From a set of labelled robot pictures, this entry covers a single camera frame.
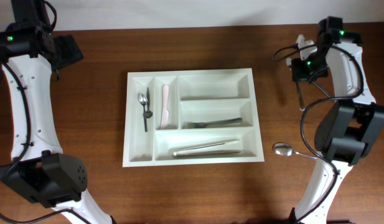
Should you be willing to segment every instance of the white tray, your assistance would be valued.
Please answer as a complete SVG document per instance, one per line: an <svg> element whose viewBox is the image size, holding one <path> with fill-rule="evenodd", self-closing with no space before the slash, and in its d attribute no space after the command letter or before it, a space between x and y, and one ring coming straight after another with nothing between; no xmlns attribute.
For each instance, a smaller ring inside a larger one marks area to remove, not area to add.
<svg viewBox="0 0 384 224"><path fill-rule="evenodd" d="M169 85L166 129L159 129L162 86ZM138 93L149 87L153 117L144 131ZM240 124L186 129L185 122L243 118ZM239 139L211 149L242 149L238 154L172 156L174 149ZM123 167L263 162L258 112L250 68L128 73Z"/></svg>

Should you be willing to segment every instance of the fork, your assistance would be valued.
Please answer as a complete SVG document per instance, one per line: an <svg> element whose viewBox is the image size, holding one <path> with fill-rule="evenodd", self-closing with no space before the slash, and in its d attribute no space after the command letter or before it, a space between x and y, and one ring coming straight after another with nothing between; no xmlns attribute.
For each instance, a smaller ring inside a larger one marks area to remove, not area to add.
<svg viewBox="0 0 384 224"><path fill-rule="evenodd" d="M242 121L243 121L242 118L235 118L235 119L226 119L226 120L211 121L211 122L199 122L199 123L188 122L186 126L188 129L206 128L208 125L213 125L213 124L237 124L237 123L241 123Z"/></svg>

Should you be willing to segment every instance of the brown tabletop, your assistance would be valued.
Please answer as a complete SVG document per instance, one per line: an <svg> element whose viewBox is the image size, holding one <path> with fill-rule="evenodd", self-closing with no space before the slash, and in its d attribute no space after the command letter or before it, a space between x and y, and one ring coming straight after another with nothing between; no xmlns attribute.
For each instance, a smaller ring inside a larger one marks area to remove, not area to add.
<svg viewBox="0 0 384 224"><path fill-rule="evenodd" d="M363 66L377 103L384 105L384 23L347 24L362 34ZM63 151L83 160L88 189L118 223L244 223L286 218L300 201L314 162L273 154L275 142L309 153L299 134L301 112L285 62L272 53L315 39L316 25L195 29L92 30L72 34L85 59L60 71L51 83L55 127ZM252 68L265 162L122 168L128 72ZM332 91L330 78L319 80ZM306 103L324 97L302 84ZM332 103L308 114L312 142ZM0 85L0 165L10 163L11 102ZM0 210L16 220L46 213L0 184ZM384 128L372 148L348 174L328 220L384 223ZM68 223L61 215L43 223Z"/></svg>

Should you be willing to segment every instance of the utensil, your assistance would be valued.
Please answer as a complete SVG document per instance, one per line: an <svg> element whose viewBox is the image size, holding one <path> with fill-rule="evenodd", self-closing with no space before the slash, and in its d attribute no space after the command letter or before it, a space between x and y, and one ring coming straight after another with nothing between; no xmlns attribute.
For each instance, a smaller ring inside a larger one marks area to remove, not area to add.
<svg viewBox="0 0 384 224"><path fill-rule="evenodd" d="M237 124L241 123L243 121L242 118L235 118L235 119L226 119L226 120L221 120L221 121L211 121L211 122L199 122L199 123L187 123L186 126L189 129L192 128L206 128L208 125L219 125L219 124Z"/></svg>
<svg viewBox="0 0 384 224"><path fill-rule="evenodd" d="M281 155L281 156L291 156L293 154L296 154L296 155L300 155L300 156L303 156L303 157L308 158L308 159L316 160L316 157L308 156L308 155L299 153L297 151L294 151L293 147L291 147L290 145L288 145L286 143L282 143L282 142L278 142L278 143L273 144L272 150L274 151L274 153Z"/></svg>
<svg viewBox="0 0 384 224"><path fill-rule="evenodd" d="M149 92L149 87L148 87L148 90L146 90L146 98L148 99L148 103L147 103L148 110L144 114L144 117L145 118L151 118L153 116L153 112L150 110L150 92Z"/></svg>
<svg viewBox="0 0 384 224"><path fill-rule="evenodd" d="M138 100L139 102L142 104L143 106L143 122L144 122L144 132L147 132L148 131L148 122L146 121L146 117L145 117L145 113L146 111L144 110L144 106L146 105L146 103L148 102L148 99L146 98L145 95L143 95L142 93L139 94L138 96Z"/></svg>
<svg viewBox="0 0 384 224"><path fill-rule="evenodd" d="M172 153L174 157L183 157L183 156L201 156L201 155L209 155L209 154L226 154L226 153L240 153L243 152L242 149L209 149L209 150L201 150L207 147L221 146L224 144L230 144L238 142L238 140L231 140L226 142L218 142L213 144L206 144L203 146L194 146L188 147L185 149L178 149Z"/></svg>
<svg viewBox="0 0 384 224"><path fill-rule="evenodd" d="M168 124L168 117L169 117L169 112L167 110L168 95L169 95L169 85L165 84L162 86L162 112L161 112L160 129L164 129Z"/></svg>

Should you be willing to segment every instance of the white background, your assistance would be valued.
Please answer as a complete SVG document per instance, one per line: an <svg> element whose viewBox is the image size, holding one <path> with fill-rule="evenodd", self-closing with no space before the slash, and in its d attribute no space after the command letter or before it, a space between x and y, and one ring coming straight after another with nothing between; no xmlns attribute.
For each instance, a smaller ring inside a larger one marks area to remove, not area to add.
<svg viewBox="0 0 384 224"><path fill-rule="evenodd" d="M327 16L384 21L384 0L49 1L58 11L57 30L316 24ZM0 0L0 31L13 21L11 1Z"/></svg>

